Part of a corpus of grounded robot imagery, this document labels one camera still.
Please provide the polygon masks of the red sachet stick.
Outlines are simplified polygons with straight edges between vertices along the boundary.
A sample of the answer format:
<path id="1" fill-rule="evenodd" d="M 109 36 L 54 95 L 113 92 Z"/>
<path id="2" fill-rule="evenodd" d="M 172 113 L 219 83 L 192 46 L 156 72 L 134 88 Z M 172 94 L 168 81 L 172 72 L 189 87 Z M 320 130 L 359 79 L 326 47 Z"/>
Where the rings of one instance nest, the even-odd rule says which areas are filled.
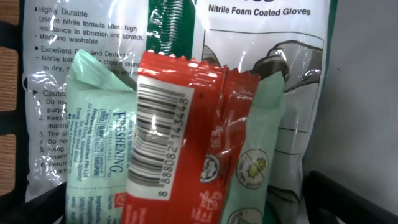
<path id="1" fill-rule="evenodd" d="M 217 223 L 260 76 L 143 53 L 123 223 Z"/>

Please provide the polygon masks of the mint green wipes packet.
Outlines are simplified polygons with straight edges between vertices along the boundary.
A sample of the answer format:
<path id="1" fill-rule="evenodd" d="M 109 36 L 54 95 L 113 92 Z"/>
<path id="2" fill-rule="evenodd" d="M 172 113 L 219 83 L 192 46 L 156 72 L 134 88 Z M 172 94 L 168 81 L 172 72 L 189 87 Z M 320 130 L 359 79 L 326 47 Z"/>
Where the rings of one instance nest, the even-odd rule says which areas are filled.
<path id="1" fill-rule="evenodd" d="M 237 223 L 262 222 L 267 153 L 284 110 L 284 69 L 264 62 L 248 72 L 260 81 L 246 121 L 246 137 L 217 223 L 244 202 Z M 84 50 L 66 77 L 68 111 L 67 223 L 123 223 L 137 115 L 137 81 L 124 82 Z"/>

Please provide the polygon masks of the green white gloves packet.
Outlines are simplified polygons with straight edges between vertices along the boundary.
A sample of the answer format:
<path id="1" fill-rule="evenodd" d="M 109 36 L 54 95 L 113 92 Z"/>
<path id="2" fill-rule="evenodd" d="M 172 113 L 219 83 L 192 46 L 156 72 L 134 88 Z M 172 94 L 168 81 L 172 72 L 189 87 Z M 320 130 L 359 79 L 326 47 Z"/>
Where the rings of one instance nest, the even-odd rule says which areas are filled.
<path id="1" fill-rule="evenodd" d="M 25 200 L 41 223 L 65 222 L 68 175 L 66 77 L 84 50 L 136 85 L 143 53 L 220 67 L 284 69 L 284 110 L 269 165 L 262 222 L 295 223 L 302 158 L 328 63 L 336 1 L 26 1 L 23 84 L 29 173 Z"/>

